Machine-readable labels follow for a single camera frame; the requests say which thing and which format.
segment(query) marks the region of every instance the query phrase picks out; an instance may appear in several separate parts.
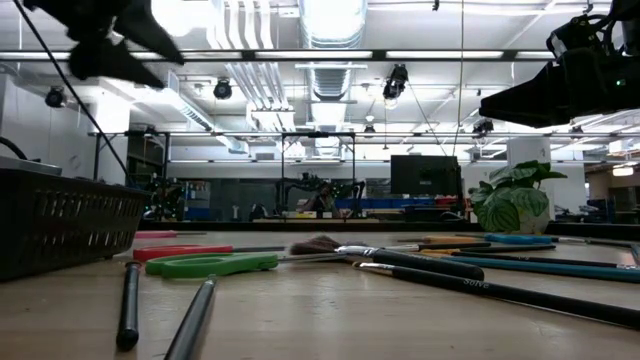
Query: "potted plant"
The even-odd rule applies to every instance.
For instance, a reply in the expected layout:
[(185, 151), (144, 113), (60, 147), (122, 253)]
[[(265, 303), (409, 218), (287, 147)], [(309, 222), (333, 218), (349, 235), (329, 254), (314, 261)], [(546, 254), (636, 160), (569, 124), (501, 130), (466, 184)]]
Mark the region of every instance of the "potted plant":
[(469, 189), (473, 212), (486, 231), (543, 233), (550, 220), (549, 198), (540, 184), (566, 177), (537, 160), (492, 171), (491, 184), (481, 181), (479, 188)]

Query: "plant pot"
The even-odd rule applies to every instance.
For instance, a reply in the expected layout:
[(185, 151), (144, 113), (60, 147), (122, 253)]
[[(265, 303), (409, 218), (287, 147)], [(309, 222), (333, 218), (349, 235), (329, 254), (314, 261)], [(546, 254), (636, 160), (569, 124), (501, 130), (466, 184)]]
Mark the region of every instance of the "plant pot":
[(544, 234), (551, 220), (548, 208), (540, 216), (534, 216), (532, 213), (518, 208), (518, 216), (520, 218), (520, 230), (514, 231), (513, 234)]

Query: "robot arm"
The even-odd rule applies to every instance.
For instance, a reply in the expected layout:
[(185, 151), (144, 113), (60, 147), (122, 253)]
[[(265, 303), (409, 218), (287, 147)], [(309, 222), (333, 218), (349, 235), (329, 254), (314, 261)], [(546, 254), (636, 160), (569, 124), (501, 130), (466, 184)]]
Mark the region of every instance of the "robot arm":
[[(151, 14), (151, 0), (24, 0), (34, 11), (40, 8), (67, 27), (67, 36), (78, 44), (71, 50), (71, 73), (85, 80), (108, 76), (155, 88), (164, 84), (129, 52), (125, 40), (141, 45), (167, 60), (184, 64), (184, 58), (167, 32)], [(124, 37), (114, 44), (109, 35)]]

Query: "wooden table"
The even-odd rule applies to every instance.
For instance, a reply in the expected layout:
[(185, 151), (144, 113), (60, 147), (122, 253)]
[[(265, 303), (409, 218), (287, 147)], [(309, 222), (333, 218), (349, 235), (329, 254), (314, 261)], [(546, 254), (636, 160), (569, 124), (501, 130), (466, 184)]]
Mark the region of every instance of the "wooden table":
[[(310, 233), (211, 233), (139, 240), (278, 245)], [(329, 234), (370, 245), (424, 234)], [(617, 248), (536, 255), (632, 264)], [(0, 359), (162, 359), (201, 281), (140, 277), (140, 341), (115, 350), (127, 256), (0, 285)], [(634, 284), (485, 270), (487, 281), (640, 309)], [(202, 359), (633, 359), (640, 333), (402, 282), (343, 264), (289, 264), (221, 279)]]

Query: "paintbrush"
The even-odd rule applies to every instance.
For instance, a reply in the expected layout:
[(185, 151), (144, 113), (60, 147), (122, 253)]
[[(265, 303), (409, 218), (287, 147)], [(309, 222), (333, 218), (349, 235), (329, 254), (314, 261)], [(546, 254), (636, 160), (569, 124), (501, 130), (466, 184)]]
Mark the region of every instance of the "paintbrush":
[(354, 263), (359, 270), (467, 294), (537, 306), (640, 329), (640, 311), (406, 267)]

